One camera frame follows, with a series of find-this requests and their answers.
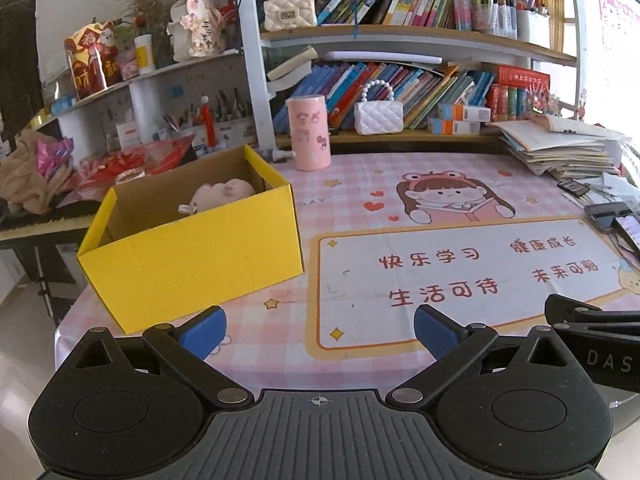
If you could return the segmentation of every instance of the red heart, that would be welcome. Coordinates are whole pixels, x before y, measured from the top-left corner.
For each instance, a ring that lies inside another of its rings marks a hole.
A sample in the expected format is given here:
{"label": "red heart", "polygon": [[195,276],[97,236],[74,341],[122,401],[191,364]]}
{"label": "red heart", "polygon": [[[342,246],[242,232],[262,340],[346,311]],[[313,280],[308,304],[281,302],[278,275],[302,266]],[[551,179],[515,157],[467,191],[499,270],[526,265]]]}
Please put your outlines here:
{"label": "red heart", "polygon": [[381,210],[385,205],[382,202],[365,202],[364,203],[364,207],[367,211],[379,211]]}

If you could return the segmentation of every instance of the mini purse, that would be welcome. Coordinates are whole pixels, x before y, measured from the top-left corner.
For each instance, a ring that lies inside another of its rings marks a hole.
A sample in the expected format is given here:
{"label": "mini purse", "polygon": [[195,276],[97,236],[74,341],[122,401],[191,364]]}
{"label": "mini purse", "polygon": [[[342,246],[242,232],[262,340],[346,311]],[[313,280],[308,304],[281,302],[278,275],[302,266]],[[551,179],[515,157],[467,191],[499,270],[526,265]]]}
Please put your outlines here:
{"label": "mini purse", "polygon": [[[367,92],[375,85],[389,89],[387,101],[367,101]],[[360,135],[396,134],[404,130],[402,103],[394,101],[394,89],[386,81],[375,79],[362,88],[362,101],[354,108],[356,132]]]}
{"label": "mini purse", "polygon": [[266,30],[315,27],[317,24],[315,0],[267,0],[264,3]]}

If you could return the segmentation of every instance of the pink cup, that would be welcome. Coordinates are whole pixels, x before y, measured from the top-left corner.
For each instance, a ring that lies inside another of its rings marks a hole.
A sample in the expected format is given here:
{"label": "pink cup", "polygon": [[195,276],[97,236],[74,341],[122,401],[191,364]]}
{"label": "pink cup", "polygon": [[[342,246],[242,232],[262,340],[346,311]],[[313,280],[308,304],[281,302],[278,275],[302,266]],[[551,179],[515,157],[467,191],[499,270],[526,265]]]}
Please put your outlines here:
{"label": "pink cup", "polygon": [[329,126],[323,95],[287,99],[289,132],[295,168],[298,171],[324,170],[331,164]]}

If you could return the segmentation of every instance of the pearl handle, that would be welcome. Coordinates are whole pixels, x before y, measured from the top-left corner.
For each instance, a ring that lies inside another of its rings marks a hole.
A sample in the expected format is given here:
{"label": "pearl handle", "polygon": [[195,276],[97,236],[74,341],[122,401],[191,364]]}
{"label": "pearl handle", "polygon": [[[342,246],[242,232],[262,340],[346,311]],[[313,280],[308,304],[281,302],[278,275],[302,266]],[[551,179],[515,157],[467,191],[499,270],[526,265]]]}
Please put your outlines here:
{"label": "pearl handle", "polygon": [[375,85],[382,85],[385,88],[388,88],[389,95],[387,96],[386,100],[387,101],[394,100],[394,88],[386,81],[382,81],[382,79],[374,79],[373,81],[369,81],[366,85],[362,87],[362,93],[360,95],[362,97],[363,103],[367,102],[367,92],[369,92],[369,90],[372,89]]}

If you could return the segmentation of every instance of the metal screw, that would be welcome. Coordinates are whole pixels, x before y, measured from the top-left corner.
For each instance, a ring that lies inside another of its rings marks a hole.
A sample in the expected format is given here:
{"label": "metal screw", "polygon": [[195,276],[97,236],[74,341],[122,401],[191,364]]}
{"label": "metal screw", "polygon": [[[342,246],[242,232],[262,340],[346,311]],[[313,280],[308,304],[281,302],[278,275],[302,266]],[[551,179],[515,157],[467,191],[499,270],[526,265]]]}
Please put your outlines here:
{"label": "metal screw", "polygon": [[244,402],[249,394],[240,388],[225,388],[218,392],[218,400],[225,404],[239,404]]}
{"label": "metal screw", "polygon": [[398,388],[391,396],[402,404],[415,404],[422,400],[422,392],[415,388]]}

